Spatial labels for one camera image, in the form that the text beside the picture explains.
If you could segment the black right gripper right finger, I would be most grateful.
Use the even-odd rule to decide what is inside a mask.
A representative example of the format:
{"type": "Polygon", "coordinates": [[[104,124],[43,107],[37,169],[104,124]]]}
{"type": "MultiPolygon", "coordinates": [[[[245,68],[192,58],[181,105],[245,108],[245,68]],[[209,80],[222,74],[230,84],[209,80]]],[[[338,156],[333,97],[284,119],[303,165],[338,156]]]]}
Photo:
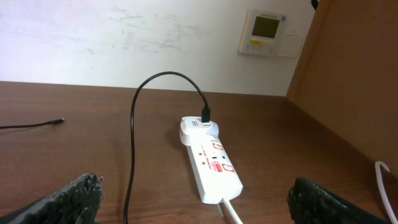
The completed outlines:
{"type": "Polygon", "coordinates": [[[386,224],[387,222],[320,187],[297,178],[287,203],[295,224],[386,224]]]}

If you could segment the wall thermostat control panel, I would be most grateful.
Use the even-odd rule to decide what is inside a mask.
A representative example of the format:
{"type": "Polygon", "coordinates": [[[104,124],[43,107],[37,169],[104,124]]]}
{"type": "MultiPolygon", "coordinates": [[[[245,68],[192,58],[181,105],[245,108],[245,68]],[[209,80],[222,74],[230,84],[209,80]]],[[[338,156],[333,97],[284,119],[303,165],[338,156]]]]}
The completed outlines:
{"type": "Polygon", "coordinates": [[[302,32],[286,27],[287,16],[250,9],[246,14],[238,52],[266,57],[295,57],[302,32]]]}

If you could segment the white power strip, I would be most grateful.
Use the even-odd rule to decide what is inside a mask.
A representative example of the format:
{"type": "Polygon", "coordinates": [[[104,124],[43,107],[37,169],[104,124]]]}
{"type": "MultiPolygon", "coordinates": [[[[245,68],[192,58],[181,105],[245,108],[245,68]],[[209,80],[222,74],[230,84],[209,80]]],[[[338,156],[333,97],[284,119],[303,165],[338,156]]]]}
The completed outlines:
{"type": "Polygon", "coordinates": [[[218,139],[188,146],[187,151],[203,203],[218,204],[241,194],[243,184],[218,139]]]}

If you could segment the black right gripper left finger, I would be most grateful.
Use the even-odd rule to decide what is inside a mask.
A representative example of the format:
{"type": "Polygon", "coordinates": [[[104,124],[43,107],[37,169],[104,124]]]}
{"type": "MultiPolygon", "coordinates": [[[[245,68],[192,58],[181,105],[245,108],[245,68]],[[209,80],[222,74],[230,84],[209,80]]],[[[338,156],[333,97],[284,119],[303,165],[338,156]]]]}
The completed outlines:
{"type": "Polygon", "coordinates": [[[51,194],[1,217],[1,224],[95,224],[103,178],[83,174],[51,194]]]}

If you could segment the white USB charger adapter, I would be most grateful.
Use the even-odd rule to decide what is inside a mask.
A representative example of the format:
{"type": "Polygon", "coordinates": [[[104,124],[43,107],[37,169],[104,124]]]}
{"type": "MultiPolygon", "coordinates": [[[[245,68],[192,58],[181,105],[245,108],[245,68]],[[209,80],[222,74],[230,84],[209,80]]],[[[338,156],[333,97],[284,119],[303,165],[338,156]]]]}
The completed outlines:
{"type": "Polygon", "coordinates": [[[183,117],[180,122],[180,140],[185,146],[218,139],[219,127],[214,121],[203,123],[198,116],[183,117]]]}

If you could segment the brown wooden side panel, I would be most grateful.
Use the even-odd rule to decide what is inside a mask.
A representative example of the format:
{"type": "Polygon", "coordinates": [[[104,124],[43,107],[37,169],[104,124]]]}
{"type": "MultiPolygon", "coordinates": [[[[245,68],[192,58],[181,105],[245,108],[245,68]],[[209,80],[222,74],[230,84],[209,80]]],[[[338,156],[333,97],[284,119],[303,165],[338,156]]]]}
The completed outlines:
{"type": "Polygon", "coordinates": [[[321,0],[287,98],[397,174],[397,0],[321,0]]]}

